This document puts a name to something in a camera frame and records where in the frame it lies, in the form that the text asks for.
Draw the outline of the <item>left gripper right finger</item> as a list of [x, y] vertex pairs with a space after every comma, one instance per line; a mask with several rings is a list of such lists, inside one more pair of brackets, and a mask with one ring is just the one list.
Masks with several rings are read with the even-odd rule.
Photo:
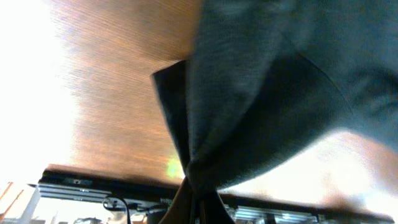
[[198, 199], [200, 224], [234, 224], [218, 192], [213, 191]]

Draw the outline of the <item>black Nike t-shirt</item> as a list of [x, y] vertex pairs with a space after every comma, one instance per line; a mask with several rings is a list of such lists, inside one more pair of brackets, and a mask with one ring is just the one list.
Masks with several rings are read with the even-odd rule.
[[346, 128], [397, 148], [397, 2], [205, 1], [193, 55], [153, 75], [193, 191]]

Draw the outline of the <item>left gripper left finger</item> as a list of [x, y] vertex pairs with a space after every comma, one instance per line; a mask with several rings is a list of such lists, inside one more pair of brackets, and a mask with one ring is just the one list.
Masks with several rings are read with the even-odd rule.
[[184, 178], [171, 206], [159, 224], [191, 224], [194, 222], [195, 201], [192, 187]]

